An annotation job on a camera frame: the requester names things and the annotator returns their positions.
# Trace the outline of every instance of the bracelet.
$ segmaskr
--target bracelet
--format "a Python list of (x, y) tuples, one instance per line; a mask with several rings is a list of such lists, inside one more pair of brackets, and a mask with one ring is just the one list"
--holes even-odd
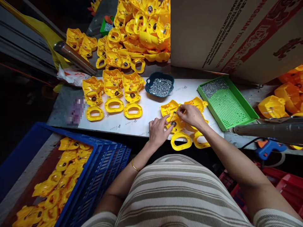
[(134, 168), (135, 170), (137, 170), (138, 172), (140, 172), (140, 170), (137, 169), (137, 168), (134, 166), (134, 159), (132, 159), (132, 166), (133, 166), (133, 168)]

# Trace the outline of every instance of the striped dress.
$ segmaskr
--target striped dress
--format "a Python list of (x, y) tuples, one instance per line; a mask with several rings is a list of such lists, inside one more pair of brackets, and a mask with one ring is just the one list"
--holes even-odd
[[(253, 224), (303, 226), (274, 209), (258, 211)], [(101, 212), (82, 227), (252, 226), (221, 181), (209, 169), (181, 154), (166, 155), (142, 169), (118, 216)]]

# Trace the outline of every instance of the woman's left hand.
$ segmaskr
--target woman's left hand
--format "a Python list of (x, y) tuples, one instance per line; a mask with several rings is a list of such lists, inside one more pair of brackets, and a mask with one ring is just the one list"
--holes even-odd
[(173, 125), (171, 125), (166, 131), (164, 131), (164, 126), (168, 124), (166, 119), (169, 115), (162, 117), (161, 119), (155, 118), (153, 121), (149, 122), (149, 143), (158, 149), (167, 139), (171, 131), (173, 130)]

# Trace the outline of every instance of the green plastic tray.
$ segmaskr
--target green plastic tray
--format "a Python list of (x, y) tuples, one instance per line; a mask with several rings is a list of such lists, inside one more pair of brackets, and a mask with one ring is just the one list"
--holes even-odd
[[(210, 98), (207, 98), (201, 87), (221, 78), (225, 79), (229, 89), (217, 90)], [(228, 76), (221, 76), (201, 84), (197, 91), (203, 100), (208, 102), (209, 111), (212, 113), (222, 131), (228, 131), (228, 129), (237, 125), (246, 125), (259, 119), (257, 113)]]
[(105, 19), (103, 18), (103, 22), (102, 22), (102, 25), (101, 25), (101, 28), (100, 28), (100, 33), (103, 35), (103, 37), (106, 36), (106, 35), (108, 35), (108, 33), (109, 33), (109, 31), (104, 31), (105, 25), (106, 25), (106, 21), (105, 21)]

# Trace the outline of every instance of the red plastic crate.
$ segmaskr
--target red plastic crate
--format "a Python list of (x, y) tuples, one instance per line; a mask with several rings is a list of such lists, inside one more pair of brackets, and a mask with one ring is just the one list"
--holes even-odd
[[(303, 178), (288, 174), (275, 168), (263, 169), (263, 173), (269, 181), (278, 189), (281, 195), (292, 206), (292, 208), (303, 218)], [(226, 170), (222, 172), (219, 179), (230, 192), (231, 197), (235, 200), (244, 214), (250, 219), (244, 197), (239, 184), (228, 174)]]

